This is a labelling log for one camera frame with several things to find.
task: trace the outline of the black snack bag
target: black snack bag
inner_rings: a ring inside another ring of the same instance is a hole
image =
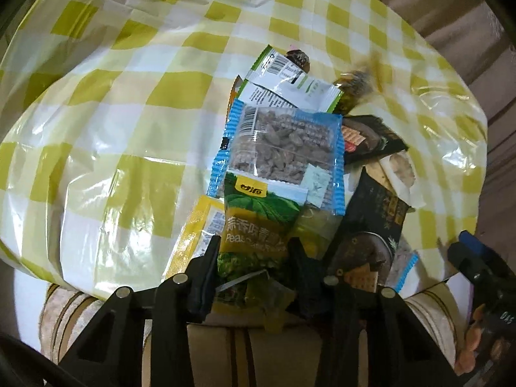
[[[369,263],[385,284],[402,235],[409,206],[362,169],[337,235],[323,262],[328,274],[342,273]]]
[[[342,119],[344,163],[386,156],[406,150],[403,140],[374,115],[345,116]]]

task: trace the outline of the metal screw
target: metal screw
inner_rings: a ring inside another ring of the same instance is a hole
[[[327,275],[322,281],[327,286],[336,286],[339,284],[339,278],[337,278],[335,275]]]
[[[396,296],[396,291],[394,291],[394,289],[392,288],[384,288],[382,289],[382,295],[385,297],[385,298],[394,298]]]
[[[176,284],[184,284],[188,280],[188,275],[185,273],[177,273],[172,277],[172,281]]]
[[[118,298],[125,298],[131,293],[131,290],[127,288],[126,286],[123,286],[121,288],[117,289],[117,297]]]

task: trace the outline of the white snack packet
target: white snack packet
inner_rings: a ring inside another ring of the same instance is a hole
[[[337,87],[308,75],[270,45],[251,67],[246,80],[308,112],[332,112],[342,95]]]

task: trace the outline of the checkered tablecloth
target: checkered tablecloth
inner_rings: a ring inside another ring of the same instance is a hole
[[[403,233],[425,273],[475,228],[486,118],[447,61],[378,0],[38,0],[0,65],[0,254],[98,297],[156,286],[206,189],[230,88],[267,44],[334,81],[381,53],[381,116],[426,207]]]

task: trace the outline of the blue-edged snack bag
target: blue-edged snack bag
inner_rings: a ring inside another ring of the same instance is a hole
[[[221,195],[226,170],[295,184],[307,203],[344,214],[344,139],[340,115],[256,107],[236,100],[213,161],[209,196]]]

